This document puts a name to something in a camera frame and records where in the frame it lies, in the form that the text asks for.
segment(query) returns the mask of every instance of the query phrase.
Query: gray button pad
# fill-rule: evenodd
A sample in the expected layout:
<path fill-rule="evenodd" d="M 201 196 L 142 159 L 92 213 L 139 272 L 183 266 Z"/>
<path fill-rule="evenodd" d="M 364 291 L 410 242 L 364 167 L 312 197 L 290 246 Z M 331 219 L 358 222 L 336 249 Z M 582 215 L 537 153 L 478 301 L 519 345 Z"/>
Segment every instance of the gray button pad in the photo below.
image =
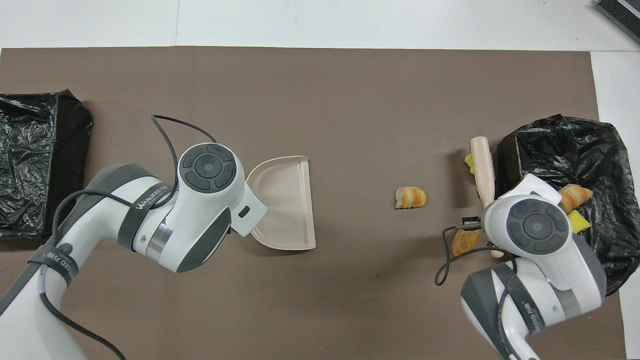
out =
<path fill-rule="evenodd" d="M 569 236 L 569 224 L 562 211 L 538 199 L 525 199 L 513 205 L 507 223 L 513 243 L 534 255 L 560 249 Z"/>
<path fill-rule="evenodd" d="M 192 189 L 216 193 L 226 189 L 236 177 L 234 155 L 216 143 L 198 145 L 182 157 L 180 176 Z"/>

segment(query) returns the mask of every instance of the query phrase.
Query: white floor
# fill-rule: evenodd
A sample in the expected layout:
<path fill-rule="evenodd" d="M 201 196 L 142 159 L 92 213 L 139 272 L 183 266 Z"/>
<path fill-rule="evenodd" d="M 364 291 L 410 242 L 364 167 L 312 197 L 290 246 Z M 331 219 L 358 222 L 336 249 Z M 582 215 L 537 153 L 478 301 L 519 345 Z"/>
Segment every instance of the white floor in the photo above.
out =
<path fill-rule="evenodd" d="M 0 48 L 234 45 L 591 51 L 600 120 L 640 172 L 640 44 L 591 0 L 2 0 Z M 640 358 L 640 273 L 620 291 Z"/>

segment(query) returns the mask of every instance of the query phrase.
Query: dustpan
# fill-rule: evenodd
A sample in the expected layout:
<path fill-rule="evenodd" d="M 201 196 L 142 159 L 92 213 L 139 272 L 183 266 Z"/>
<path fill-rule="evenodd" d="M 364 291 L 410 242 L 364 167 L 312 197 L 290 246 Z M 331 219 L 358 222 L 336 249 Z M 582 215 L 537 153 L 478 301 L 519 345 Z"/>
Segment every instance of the dustpan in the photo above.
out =
<path fill-rule="evenodd" d="M 309 161 L 304 156 L 267 160 L 246 178 L 267 213 L 251 231 L 261 244 L 280 250 L 316 247 Z"/>

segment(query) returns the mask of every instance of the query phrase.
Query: trash bag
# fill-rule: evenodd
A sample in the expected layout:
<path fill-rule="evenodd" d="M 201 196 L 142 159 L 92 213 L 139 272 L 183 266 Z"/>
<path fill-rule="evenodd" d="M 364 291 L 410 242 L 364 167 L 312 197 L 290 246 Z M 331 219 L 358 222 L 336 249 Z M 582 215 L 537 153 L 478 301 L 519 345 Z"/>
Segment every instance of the trash bag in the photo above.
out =
<path fill-rule="evenodd" d="M 577 211 L 591 223 L 580 233 L 607 274 L 607 296 L 640 261 L 640 210 L 623 144 L 605 122 L 555 115 L 519 127 L 497 148 L 499 195 L 533 173 L 556 190 L 573 183 L 593 190 Z"/>
<path fill-rule="evenodd" d="M 0 94 L 0 239 L 51 234 L 58 204 L 83 187 L 91 124 L 69 90 Z"/>

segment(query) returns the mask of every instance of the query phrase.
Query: velcro strap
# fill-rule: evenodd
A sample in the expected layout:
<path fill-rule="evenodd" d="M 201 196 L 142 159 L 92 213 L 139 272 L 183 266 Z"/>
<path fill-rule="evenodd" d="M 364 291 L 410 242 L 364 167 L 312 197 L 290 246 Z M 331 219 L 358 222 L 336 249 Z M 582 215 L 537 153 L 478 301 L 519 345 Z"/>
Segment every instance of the velcro strap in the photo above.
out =
<path fill-rule="evenodd" d="M 133 249 L 133 239 L 140 225 L 142 225 L 142 221 L 144 221 L 151 207 L 168 192 L 171 192 L 171 190 L 172 188 L 168 184 L 157 183 L 147 189 L 145 193 L 140 195 L 140 197 L 131 204 L 118 231 L 118 243 L 120 245 L 135 252 Z"/>
<path fill-rule="evenodd" d="M 67 287 L 71 284 L 80 270 L 74 258 L 69 256 L 69 254 L 55 246 L 47 244 L 39 247 L 27 262 L 43 264 L 52 268 L 62 275 L 67 282 Z"/>
<path fill-rule="evenodd" d="M 520 315 L 522 315 L 522 319 L 527 324 L 529 334 L 533 335 L 544 330 L 546 327 L 545 320 L 542 318 L 540 309 L 538 309 L 531 294 L 529 294 L 516 273 L 505 263 L 493 267 L 492 270 L 498 275 L 507 292 L 511 295 L 511 299 L 518 308 Z"/>

